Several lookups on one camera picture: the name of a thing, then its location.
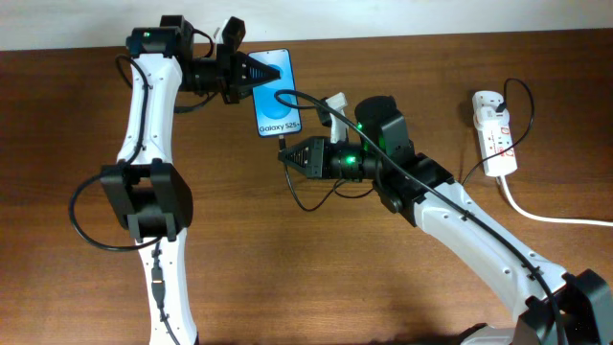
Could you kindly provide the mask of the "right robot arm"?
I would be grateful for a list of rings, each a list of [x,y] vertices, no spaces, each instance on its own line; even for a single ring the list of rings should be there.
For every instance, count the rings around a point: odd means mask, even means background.
[[[537,254],[485,213],[454,176],[417,153],[390,96],[361,102],[351,121],[324,100],[296,92],[322,123],[342,122],[360,141],[310,137],[279,152],[308,178],[370,179],[393,214],[434,237],[478,275],[510,311],[514,327],[477,324],[462,344],[609,344],[612,293],[591,269],[573,275]]]

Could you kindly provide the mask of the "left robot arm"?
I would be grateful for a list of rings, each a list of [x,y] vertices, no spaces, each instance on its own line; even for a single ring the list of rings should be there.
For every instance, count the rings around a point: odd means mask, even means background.
[[[145,272],[152,344],[199,341],[185,265],[193,195],[171,148],[176,97],[210,93],[236,104],[280,76],[240,51],[243,20],[230,17],[206,57],[193,54],[195,33],[183,16],[165,15],[158,26],[136,28],[126,38],[133,72],[128,127],[116,165],[102,170],[104,192]]]

